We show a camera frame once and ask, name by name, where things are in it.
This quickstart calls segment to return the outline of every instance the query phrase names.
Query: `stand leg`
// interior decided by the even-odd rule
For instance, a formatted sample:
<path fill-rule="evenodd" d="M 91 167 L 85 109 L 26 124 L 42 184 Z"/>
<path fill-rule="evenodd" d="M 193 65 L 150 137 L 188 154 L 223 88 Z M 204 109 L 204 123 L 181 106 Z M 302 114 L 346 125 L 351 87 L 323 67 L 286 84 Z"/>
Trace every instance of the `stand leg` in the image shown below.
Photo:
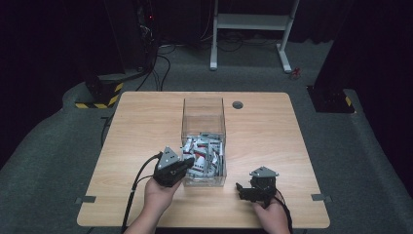
<path fill-rule="evenodd" d="M 285 73 L 291 73 L 291 66 L 289 65 L 288 58 L 285 54 L 285 45 L 288 41 L 289 32 L 291 31 L 292 24 L 294 23 L 295 13 L 297 12 L 298 4 L 300 0 L 295 0 L 294 4 L 291 9 L 291 13 L 289 14 L 288 23 L 285 27 L 285 32 L 282 37 L 282 43 L 277 44 L 277 51 L 279 53 L 280 59 L 282 61 L 282 68 Z"/>
<path fill-rule="evenodd" d="M 218 68 L 218 51 L 216 46 L 218 34 L 218 0 L 215 0 L 215 8 L 213 10 L 213 36 L 212 36 L 212 48 L 210 49 L 210 70 L 216 70 Z"/>

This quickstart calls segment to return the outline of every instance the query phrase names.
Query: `human hand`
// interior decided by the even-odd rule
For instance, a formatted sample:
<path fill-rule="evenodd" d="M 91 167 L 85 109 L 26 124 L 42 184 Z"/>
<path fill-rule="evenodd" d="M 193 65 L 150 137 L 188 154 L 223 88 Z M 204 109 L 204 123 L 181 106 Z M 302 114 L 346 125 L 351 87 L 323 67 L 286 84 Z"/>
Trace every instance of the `human hand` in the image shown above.
<path fill-rule="evenodd" d="M 145 185 L 143 209 L 125 234 L 155 233 L 159 219 L 172 203 L 173 194 L 180 184 L 181 181 L 173 187 L 163 187 L 151 177 Z"/>
<path fill-rule="evenodd" d="M 157 215 L 162 215 L 172 203 L 173 195 L 181 182 L 180 180 L 173 187 L 163 187 L 151 177 L 146 182 L 143 209 L 148 209 Z"/>
<path fill-rule="evenodd" d="M 270 206 L 264 209 L 259 203 L 252 203 L 262 227 L 270 234 L 289 234 L 288 220 L 285 211 L 276 199 L 271 199 Z"/>

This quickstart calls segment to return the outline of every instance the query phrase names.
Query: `gray carpet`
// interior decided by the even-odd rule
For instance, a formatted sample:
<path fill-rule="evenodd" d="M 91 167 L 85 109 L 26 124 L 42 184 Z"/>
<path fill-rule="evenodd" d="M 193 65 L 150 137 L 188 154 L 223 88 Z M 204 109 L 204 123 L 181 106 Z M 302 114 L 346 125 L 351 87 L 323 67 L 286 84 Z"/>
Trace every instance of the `gray carpet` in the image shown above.
<path fill-rule="evenodd" d="M 302 70 L 298 80 L 291 80 L 282 71 L 275 45 L 269 42 L 243 45 L 235 52 L 220 50 L 216 71 L 208 69 L 209 50 L 161 48 L 160 54 L 171 63 L 164 91 L 288 93 L 320 190 L 332 199 L 326 203 L 330 226 L 307 233 L 413 233 L 412 200 L 374 137 L 356 92 L 345 91 L 357 113 L 316 113 L 313 108 L 306 86 L 314 84 L 331 43 L 288 43 L 286 52 L 292 67 Z M 226 50 L 237 47 L 223 42 L 219 46 Z M 155 69 L 161 78 L 167 68 L 166 61 L 158 58 Z M 134 91 L 142 81 L 139 78 L 125 83 L 122 92 Z M 150 76 L 140 90 L 156 88 Z M 94 172 L 104 124 L 101 117 L 110 116 L 116 106 L 75 108 L 74 102 L 87 95 L 84 84 L 69 90 L 62 98 L 63 108 L 26 136 L 0 172 L 0 233 L 88 232 L 89 227 L 76 222 L 80 205 L 75 200 L 85 195 Z M 96 227 L 92 233 L 119 231 L 119 227 Z"/>

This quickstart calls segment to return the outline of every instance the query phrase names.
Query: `white metal stand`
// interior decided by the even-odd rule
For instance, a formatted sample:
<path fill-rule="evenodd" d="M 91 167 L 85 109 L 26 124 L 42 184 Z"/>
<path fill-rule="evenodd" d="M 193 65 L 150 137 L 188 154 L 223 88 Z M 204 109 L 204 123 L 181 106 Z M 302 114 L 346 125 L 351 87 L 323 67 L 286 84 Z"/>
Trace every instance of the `white metal stand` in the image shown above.
<path fill-rule="evenodd" d="M 291 72 L 288 58 L 285 54 L 285 45 L 288 41 L 289 32 L 294 22 L 295 13 L 300 0 L 294 0 L 291 12 L 288 16 L 268 16 L 268 15 L 238 15 L 238 14 L 218 14 L 218 0 L 215 0 L 213 17 L 212 48 L 210 52 L 210 70 L 218 68 L 217 62 L 217 33 L 218 28 L 233 29 L 258 29 L 284 31 L 282 43 L 277 44 L 277 51 L 282 61 L 282 68 L 285 73 Z"/>

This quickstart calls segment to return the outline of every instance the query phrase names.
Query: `clear plastic bin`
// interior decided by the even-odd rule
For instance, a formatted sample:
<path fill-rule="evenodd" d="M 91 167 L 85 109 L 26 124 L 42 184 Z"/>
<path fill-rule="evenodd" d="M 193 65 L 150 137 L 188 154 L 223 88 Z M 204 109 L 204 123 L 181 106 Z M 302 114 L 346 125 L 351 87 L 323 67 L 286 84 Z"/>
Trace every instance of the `clear plastic bin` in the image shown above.
<path fill-rule="evenodd" d="M 196 159 L 184 185 L 223 186 L 227 175 L 223 99 L 186 98 L 183 106 L 182 156 Z"/>

